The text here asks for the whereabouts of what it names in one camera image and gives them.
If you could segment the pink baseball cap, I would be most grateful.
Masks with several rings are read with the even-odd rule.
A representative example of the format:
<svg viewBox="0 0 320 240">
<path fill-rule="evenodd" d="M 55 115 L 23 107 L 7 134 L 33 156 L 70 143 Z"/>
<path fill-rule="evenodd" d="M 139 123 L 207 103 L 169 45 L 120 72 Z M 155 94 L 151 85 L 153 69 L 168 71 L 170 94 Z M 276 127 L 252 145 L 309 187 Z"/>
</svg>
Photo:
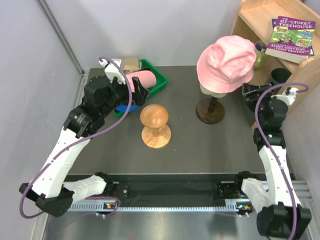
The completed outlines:
<svg viewBox="0 0 320 240">
<path fill-rule="evenodd" d="M 149 89 L 157 84 L 156 76 L 150 70 L 140 70 L 126 75 L 131 91 L 135 91 L 132 77 L 138 77 L 144 88 Z"/>
</svg>

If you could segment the blue baseball cap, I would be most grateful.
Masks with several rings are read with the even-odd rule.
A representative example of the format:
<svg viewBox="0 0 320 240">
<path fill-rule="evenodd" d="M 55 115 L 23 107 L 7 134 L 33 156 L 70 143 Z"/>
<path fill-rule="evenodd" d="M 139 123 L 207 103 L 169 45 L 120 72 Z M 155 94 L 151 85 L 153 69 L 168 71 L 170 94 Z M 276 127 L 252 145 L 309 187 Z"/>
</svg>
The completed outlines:
<svg viewBox="0 0 320 240">
<path fill-rule="evenodd" d="M 139 106 L 138 105 L 131 105 L 130 108 L 129 108 L 129 113 L 130 112 L 133 112 L 135 111 Z M 118 112 L 121 112 L 121 113 L 124 113 L 126 110 L 127 110 L 128 106 L 127 105 L 124 105 L 124 104 L 121 104 L 119 105 L 115 110 L 118 111 Z"/>
</svg>

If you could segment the beige cap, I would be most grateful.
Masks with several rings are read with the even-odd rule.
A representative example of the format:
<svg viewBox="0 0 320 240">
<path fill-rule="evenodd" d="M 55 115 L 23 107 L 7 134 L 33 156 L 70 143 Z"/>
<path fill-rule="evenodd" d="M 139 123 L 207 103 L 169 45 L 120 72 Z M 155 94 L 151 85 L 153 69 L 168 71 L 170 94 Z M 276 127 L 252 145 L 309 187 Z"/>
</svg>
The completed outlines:
<svg viewBox="0 0 320 240">
<path fill-rule="evenodd" d="M 137 72 L 141 69 L 141 62 L 137 57 L 123 57 L 120 60 L 125 74 Z"/>
</svg>

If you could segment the pink bucket hat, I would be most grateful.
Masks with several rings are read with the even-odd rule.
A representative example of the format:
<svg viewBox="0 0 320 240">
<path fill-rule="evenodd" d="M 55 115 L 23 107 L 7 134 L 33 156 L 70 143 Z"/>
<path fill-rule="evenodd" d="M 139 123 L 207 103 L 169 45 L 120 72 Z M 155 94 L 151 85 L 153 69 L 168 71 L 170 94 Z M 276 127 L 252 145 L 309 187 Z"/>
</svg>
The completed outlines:
<svg viewBox="0 0 320 240">
<path fill-rule="evenodd" d="M 200 55 L 198 81 L 210 92 L 231 93 L 252 80 L 256 58 L 253 42 L 238 35 L 223 36 Z"/>
</svg>

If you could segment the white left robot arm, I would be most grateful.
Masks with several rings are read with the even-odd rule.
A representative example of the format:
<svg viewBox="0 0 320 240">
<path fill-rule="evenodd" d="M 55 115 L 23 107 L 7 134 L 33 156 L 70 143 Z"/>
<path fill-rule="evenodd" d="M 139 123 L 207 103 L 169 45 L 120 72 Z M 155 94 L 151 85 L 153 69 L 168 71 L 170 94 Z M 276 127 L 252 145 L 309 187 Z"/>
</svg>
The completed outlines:
<svg viewBox="0 0 320 240">
<path fill-rule="evenodd" d="M 40 172 L 31 182 L 22 183 L 19 192 L 19 211 L 23 218 L 23 204 L 29 199 L 41 210 L 54 217 L 60 217 L 73 203 L 94 195 L 109 198 L 114 191 L 112 181 L 105 173 L 94 175 L 75 182 L 65 182 L 65 178 L 75 160 L 86 145 L 102 135 L 100 128 L 105 118 L 119 105 L 143 106 L 156 84 L 155 77 L 147 79 L 138 72 L 127 75 L 124 82 L 118 77 L 97 76 L 84 86 L 81 104 L 74 108 L 65 120 L 58 141 Z"/>
</svg>

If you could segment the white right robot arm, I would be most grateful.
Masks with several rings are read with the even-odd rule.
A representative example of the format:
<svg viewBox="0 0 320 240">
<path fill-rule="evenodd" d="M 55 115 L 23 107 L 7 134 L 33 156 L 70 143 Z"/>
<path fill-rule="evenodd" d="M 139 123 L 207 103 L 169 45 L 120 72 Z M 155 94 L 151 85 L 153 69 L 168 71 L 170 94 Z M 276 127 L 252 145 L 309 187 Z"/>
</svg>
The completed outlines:
<svg viewBox="0 0 320 240">
<path fill-rule="evenodd" d="M 312 220 L 311 211 L 301 205 L 295 193 L 287 163 L 282 123 L 305 83 L 242 86 L 248 108 L 254 112 L 253 142 L 263 163 L 267 189 L 255 177 L 247 176 L 233 185 L 239 198 L 248 197 L 257 213 L 259 234 L 267 239 L 298 240 Z"/>
</svg>

